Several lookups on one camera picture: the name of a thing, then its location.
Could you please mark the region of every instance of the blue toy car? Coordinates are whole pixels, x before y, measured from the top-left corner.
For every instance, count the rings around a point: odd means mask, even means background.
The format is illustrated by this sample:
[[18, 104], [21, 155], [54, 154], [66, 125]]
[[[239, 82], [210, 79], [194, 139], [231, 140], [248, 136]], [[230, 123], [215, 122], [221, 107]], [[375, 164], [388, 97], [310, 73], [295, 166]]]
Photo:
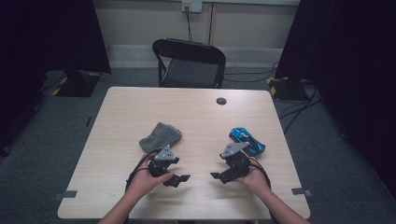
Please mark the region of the blue toy car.
[[238, 127], [233, 128], [230, 132], [230, 137], [235, 143], [249, 142], [250, 145], [245, 147], [243, 150], [249, 157], [255, 157], [260, 155], [265, 150], [265, 145], [257, 141], [245, 128]]

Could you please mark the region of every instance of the gray carpet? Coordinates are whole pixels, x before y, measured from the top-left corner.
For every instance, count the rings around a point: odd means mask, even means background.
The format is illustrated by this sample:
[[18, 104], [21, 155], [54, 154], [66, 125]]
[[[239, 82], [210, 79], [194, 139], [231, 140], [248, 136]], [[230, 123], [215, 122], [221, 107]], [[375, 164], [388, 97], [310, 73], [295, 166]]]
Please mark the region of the gray carpet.
[[[226, 73], [262, 72], [271, 68], [227, 68]], [[62, 73], [49, 73], [45, 86]], [[223, 89], [268, 90], [266, 75], [227, 75]], [[39, 111], [0, 158], [0, 223], [96, 223], [61, 220], [57, 192], [66, 190], [108, 88], [155, 87], [156, 68], [115, 68], [99, 80], [91, 98], [53, 97], [44, 91]], [[309, 94], [314, 86], [307, 86]], [[316, 93], [313, 102], [320, 99]], [[302, 107], [274, 102], [278, 114]], [[281, 120], [285, 129], [293, 115]], [[396, 223], [396, 202], [370, 164], [342, 137], [336, 118], [323, 103], [304, 110], [290, 125], [286, 139], [307, 197], [312, 223]]]

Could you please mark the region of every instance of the gray cloth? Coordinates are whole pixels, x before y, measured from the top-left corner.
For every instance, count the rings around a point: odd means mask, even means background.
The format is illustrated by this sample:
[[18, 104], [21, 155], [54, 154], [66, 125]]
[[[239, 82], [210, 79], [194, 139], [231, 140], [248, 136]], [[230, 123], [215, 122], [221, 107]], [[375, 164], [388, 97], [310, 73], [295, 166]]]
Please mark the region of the gray cloth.
[[152, 133], [139, 141], [143, 150], [149, 153], [152, 150], [172, 146], [181, 138], [181, 132], [170, 124], [159, 122]]

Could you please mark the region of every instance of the hand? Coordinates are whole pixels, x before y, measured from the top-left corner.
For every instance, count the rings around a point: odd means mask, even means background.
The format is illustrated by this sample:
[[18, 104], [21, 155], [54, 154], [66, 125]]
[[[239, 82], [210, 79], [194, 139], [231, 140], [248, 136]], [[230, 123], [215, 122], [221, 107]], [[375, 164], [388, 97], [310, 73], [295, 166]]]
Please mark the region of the hand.
[[155, 157], [155, 154], [151, 154], [145, 161], [139, 166], [138, 171], [132, 179], [131, 185], [126, 191], [126, 194], [138, 195], [140, 198], [150, 193], [157, 185], [172, 178], [172, 173], [167, 173], [158, 177], [153, 177], [149, 173], [149, 161]]
[[[251, 163], [257, 166], [261, 166], [256, 160], [249, 158]], [[252, 193], [258, 195], [259, 192], [263, 193], [271, 191], [270, 187], [265, 180], [264, 174], [256, 167], [251, 167], [249, 173], [246, 176], [239, 177], [235, 180], [243, 184]]]

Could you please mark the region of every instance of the light wood table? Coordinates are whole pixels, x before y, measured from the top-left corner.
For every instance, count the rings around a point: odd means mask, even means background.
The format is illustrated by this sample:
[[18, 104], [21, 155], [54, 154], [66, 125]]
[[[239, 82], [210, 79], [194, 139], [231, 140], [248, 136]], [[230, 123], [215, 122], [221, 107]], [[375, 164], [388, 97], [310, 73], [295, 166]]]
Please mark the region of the light wood table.
[[[217, 104], [219, 97], [227, 104]], [[269, 92], [134, 87], [109, 89], [67, 188], [77, 195], [63, 198], [58, 216], [102, 218], [121, 198], [143, 155], [139, 140], [160, 121], [183, 134], [172, 147], [180, 161], [169, 171], [191, 177], [177, 188], [156, 187], [130, 218], [269, 219], [265, 205], [241, 184], [223, 185], [210, 175], [228, 169], [219, 154], [232, 142], [230, 130], [239, 126], [266, 145], [257, 159], [274, 193], [301, 216], [310, 216], [305, 196], [291, 192], [301, 183]]]

